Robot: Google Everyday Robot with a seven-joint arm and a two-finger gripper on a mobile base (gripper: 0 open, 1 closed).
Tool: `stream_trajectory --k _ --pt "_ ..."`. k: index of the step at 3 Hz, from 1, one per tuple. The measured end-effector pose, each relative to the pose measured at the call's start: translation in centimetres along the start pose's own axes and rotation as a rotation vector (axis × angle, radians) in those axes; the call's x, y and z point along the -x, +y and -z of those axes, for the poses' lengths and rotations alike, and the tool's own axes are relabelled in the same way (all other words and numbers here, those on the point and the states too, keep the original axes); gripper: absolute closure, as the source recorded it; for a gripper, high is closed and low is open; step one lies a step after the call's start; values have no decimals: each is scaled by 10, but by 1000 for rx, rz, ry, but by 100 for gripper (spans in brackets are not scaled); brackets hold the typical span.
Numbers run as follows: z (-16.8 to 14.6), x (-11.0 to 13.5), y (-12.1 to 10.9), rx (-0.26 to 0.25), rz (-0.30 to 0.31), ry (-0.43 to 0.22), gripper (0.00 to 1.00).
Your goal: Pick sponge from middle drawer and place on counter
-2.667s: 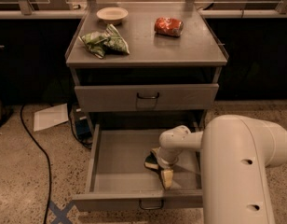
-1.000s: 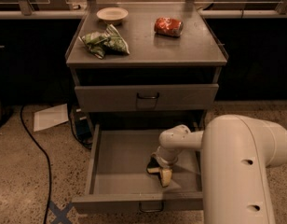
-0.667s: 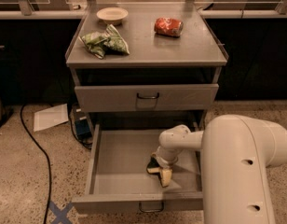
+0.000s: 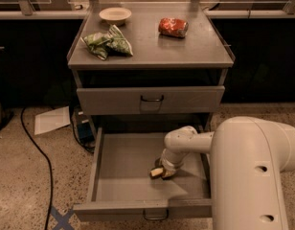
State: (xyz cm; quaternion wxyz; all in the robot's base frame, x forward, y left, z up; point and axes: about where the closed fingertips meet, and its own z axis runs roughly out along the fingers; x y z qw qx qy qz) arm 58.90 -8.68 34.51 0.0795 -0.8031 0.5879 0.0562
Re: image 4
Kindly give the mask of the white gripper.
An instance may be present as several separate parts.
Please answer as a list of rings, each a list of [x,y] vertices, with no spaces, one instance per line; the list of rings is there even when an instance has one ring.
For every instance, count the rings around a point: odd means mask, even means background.
[[[154,168],[150,171],[150,176],[152,178],[161,176],[163,179],[173,177],[183,166],[184,158],[187,155],[186,152],[173,152],[169,149],[164,149],[160,158],[160,164],[164,169],[162,167]]]

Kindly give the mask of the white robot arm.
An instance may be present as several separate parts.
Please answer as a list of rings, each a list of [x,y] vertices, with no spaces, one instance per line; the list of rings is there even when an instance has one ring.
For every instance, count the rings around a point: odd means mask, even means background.
[[[212,132],[169,132],[152,177],[177,173],[191,152],[210,155],[214,230],[289,230],[281,173],[295,170],[295,127],[239,116]]]

